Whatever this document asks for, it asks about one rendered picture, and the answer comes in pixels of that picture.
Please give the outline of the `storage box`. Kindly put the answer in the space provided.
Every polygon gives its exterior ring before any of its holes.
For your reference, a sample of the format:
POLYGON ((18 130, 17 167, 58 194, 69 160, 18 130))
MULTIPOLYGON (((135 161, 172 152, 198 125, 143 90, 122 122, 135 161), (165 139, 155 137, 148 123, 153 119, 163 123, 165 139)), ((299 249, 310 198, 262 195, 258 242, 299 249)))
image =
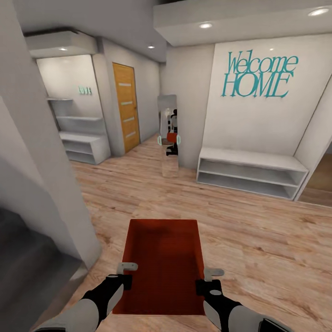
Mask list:
POLYGON ((122 262, 134 262, 131 290, 123 290, 113 314, 205 315, 204 280, 197 220, 131 219, 122 262))

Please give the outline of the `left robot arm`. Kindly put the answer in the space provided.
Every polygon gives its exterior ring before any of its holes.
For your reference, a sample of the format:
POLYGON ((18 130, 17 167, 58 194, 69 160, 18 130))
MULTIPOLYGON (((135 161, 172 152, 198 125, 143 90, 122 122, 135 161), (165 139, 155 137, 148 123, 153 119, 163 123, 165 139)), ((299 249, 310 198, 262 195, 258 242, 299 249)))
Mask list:
POLYGON ((42 323, 32 332, 95 332, 120 301, 123 290, 131 290, 133 275, 124 275, 124 271, 137 269, 134 262, 119 262, 116 275, 107 276, 102 284, 88 290, 65 312, 42 323))

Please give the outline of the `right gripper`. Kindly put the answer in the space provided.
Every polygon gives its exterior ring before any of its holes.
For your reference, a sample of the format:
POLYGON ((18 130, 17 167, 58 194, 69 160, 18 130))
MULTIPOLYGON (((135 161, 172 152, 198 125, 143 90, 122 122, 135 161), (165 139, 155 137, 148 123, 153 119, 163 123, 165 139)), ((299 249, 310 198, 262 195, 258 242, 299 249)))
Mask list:
POLYGON ((195 280, 195 285, 196 285, 196 295, 198 296, 205 296, 204 295, 205 289, 210 286, 218 288, 222 292, 221 282, 219 279, 214 279, 211 282, 206 282, 203 279, 195 280))

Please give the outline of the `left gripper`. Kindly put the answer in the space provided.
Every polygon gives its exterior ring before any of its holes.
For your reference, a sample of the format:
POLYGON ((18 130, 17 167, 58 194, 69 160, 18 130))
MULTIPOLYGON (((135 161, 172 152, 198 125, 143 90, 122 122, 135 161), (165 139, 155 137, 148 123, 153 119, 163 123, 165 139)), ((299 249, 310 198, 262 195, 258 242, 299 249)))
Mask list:
POLYGON ((118 274, 117 276, 120 276, 120 278, 122 279, 124 290, 131 290, 133 275, 122 275, 122 274, 118 274))

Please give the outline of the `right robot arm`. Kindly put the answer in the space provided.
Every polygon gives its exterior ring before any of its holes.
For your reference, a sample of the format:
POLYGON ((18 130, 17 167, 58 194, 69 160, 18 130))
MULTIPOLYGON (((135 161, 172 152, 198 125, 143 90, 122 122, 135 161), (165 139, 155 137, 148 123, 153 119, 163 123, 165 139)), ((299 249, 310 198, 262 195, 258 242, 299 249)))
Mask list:
POLYGON ((204 280, 195 280, 196 295, 204 296, 203 307, 207 318, 221 332, 296 332, 275 318, 260 314, 223 296, 219 279, 222 268, 204 268, 204 280))

